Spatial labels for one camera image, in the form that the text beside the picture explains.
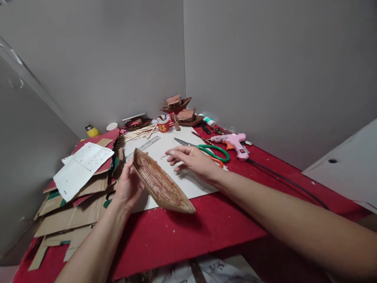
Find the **hand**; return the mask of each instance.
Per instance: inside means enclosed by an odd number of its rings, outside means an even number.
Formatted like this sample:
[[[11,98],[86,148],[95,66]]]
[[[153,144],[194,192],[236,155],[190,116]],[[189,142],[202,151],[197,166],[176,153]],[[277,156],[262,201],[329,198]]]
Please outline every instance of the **hand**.
[[[114,198],[120,201],[120,203],[128,206],[130,209],[132,209],[138,202],[141,192],[144,189],[144,184],[132,167],[133,162],[134,159],[132,158],[124,165],[122,175],[119,177],[117,183]]]
[[[174,169],[175,172],[188,168],[207,183],[211,183],[218,174],[223,173],[223,169],[217,166],[197,147],[179,146],[169,149],[165,154],[170,155],[167,161],[170,162],[171,166],[180,161],[183,162],[183,164]]]

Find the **wooden boat hull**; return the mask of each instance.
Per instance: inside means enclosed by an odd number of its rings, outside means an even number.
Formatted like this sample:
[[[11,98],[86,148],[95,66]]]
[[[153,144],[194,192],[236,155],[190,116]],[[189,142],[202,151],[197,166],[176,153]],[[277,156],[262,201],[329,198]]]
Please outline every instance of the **wooden boat hull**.
[[[182,213],[195,213],[195,207],[181,188],[150,156],[134,151],[134,170],[159,207]]]
[[[152,120],[153,119],[145,119],[144,123],[141,124],[141,125],[136,125],[134,127],[126,127],[126,126],[124,126],[123,128],[125,130],[128,130],[128,131],[130,131],[130,130],[138,130],[138,129],[141,129],[141,128],[144,128],[144,127],[148,126],[152,122]]]
[[[204,116],[195,115],[195,120],[194,121],[192,121],[192,122],[180,122],[180,121],[178,121],[178,124],[180,124],[181,126],[194,127],[197,124],[199,124],[203,119],[204,119]]]
[[[165,113],[168,113],[168,114],[178,113],[178,112],[182,111],[183,109],[185,109],[187,107],[187,105],[189,104],[191,98],[192,97],[188,97],[188,98],[182,99],[182,105],[179,106],[179,107],[176,107],[176,108],[173,108],[173,109],[169,109],[167,106],[165,106],[164,108],[161,108],[160,110],[163,111],[163,112],[165,112]]]

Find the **green scissors handle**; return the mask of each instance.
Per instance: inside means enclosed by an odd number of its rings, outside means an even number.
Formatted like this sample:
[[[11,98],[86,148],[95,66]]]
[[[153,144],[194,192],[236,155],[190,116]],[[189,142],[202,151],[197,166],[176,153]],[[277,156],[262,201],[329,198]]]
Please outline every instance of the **green scissors handle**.
[[[221,147],[217,147],[215,145],[197,145],[196,147],[199,148],[201,151],[207,153],[209,156],[216,158],[218,160],[221,160],[223,163],[228,162],[230,160],[229,154],[226,152],[226,150],[222,149]],[[217,156],[212,151],[209,151],[207,148],[220,151],[221,153],[225,155],[225,158]]]

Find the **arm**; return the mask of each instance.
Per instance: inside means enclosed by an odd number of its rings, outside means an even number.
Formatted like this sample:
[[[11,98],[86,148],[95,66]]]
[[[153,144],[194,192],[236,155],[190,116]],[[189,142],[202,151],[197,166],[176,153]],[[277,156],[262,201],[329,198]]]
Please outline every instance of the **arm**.
[[[306,258],[344,276],[377,276],[377,234],[319,206],[219,168],[196,147],[167,152],[228,196],[272,235]]]
[[[133,172],[132,162],[124,166],[115,197],[106,212],[55,282],[106,282],[124,226],[144,188]]]

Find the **glue bottle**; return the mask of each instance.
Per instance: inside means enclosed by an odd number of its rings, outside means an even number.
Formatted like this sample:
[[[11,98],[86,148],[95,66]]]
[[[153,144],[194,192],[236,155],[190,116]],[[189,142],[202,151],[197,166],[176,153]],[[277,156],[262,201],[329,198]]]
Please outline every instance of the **glue bottle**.
[[[216,122],[212,120],[211,118],[204,116],[203,118],[204,123],[206,123],[208,126],[213,127],[216,125]]]

